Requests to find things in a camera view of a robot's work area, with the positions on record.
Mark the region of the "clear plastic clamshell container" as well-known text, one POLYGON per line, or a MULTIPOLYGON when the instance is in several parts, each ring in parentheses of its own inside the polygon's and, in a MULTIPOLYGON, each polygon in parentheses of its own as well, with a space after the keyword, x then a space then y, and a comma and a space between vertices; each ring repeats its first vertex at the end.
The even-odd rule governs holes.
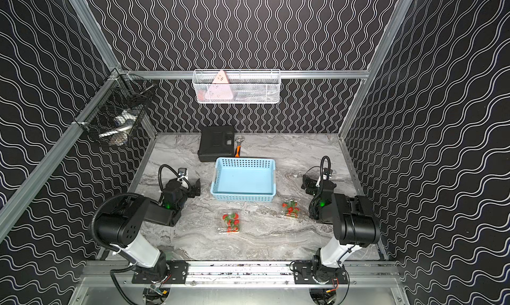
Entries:
POLYGON ((301 205, 292 197, 284 197, 280 203, 280 215, 282 217, 299 219, 301 217, 301 205))

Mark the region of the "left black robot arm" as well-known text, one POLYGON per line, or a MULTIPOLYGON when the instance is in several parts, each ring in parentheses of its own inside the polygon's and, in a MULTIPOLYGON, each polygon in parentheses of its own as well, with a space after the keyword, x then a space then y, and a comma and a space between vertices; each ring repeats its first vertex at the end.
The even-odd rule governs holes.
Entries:
POLYGON ((125 258, 137 273, 152 281, 168 275, 166 255, 140 233, 144 222, 174 227, 187 200, 201 195, 201 181, 191 183, 186 168, 163 164, 158 170, 159 200, 134 192, 121 193, 103 202, 92 216, 89 232, 94 242, 125 258))

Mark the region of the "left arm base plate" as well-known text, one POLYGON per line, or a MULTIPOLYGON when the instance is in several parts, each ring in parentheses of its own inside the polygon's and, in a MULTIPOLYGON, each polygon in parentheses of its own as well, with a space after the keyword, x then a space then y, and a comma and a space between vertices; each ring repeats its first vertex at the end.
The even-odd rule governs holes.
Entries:
POLYGON ((153 268, 147 269, 139 266, 135 267, 131 282, 133 284, 163 283, 165 284, 185 284, 189 264, 185 261, 167 261, 166 265, 158 263, 153 268))

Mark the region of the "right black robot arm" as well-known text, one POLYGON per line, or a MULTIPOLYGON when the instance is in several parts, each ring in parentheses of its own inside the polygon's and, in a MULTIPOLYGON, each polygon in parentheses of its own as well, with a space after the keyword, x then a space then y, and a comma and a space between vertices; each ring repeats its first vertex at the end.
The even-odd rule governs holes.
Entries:
POLYGON ((321 158, 318 168, 318 179, 304 175, 301 188, 312 196, 309 218, 333 227, 333 237, 312 260, 312 278, 324 284, 345 276, 344 262, 354 252, 378 243, 381 232, 367 197, 349 197, 335 191, 329 156, 321 158))

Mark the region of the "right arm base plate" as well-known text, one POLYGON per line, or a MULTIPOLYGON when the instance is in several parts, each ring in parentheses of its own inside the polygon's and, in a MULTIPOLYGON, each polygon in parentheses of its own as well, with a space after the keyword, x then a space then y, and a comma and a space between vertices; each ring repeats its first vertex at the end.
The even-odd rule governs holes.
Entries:
POLYGON ((312 261, 292 261, 289 269, 297 285, 346 285, 347 274, 343 268, 329 268, 312 261))

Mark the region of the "light blue plastic basket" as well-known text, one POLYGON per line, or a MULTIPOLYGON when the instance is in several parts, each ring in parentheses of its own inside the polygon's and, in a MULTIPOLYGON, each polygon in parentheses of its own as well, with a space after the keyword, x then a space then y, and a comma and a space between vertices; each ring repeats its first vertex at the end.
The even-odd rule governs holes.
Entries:
POLYGON ((271 202, 276 195, 276 162, 220 157, 212 179, 211 194, 219 201, 271 202))

